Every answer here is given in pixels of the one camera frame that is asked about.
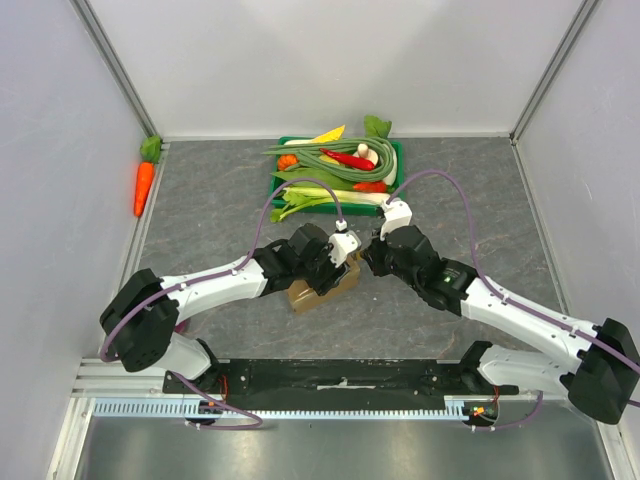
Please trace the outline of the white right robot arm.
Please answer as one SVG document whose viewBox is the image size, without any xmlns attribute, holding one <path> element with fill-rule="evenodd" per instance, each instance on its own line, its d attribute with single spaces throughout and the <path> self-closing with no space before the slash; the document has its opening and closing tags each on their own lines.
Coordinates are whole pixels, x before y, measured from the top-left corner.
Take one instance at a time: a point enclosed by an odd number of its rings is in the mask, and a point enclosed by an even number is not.
<svg viewBox="0 0 640 480">
<path fill-rule="evenodd" d="M 530 346 L 516 352 L 490 345 L 458 368 L 477 394 L 490 385 L 565 394 L 583 414 L 615 425 L 639 382 L 639 351 L 629 329 L 608 318 L 597 325 L 513 294 L 474 267 L 440 256 L 418 227 L 375 235 L 362 257 L 372 273 L 393 275 L 430 307 L 475 320 Z"/>
</svg>

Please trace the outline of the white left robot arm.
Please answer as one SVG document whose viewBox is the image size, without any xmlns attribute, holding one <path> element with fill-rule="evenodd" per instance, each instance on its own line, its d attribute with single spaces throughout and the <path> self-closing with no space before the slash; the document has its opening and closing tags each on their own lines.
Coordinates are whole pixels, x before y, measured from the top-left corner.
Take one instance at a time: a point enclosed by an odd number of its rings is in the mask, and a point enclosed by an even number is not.
<svg viewBox="0 0 640 480">
<path fill-rule="evenodd" d="M 165 277 L 139 270 L 100 316 L 106 334 L 100 357 L 120 362 L 130 373 L 150 367 L 176 372 L 196 392 L 211 392 L 220 378 L 217 360 L 204 341 L 179 332 L 182 323 L 232 302 L 284 291 L 298 280 L 324 296 L 346 276 L 348 259 L 359 247 L 352 231 L 327 234 L 307 223 L 290 238 L 221 267 Z"/>
</svg>

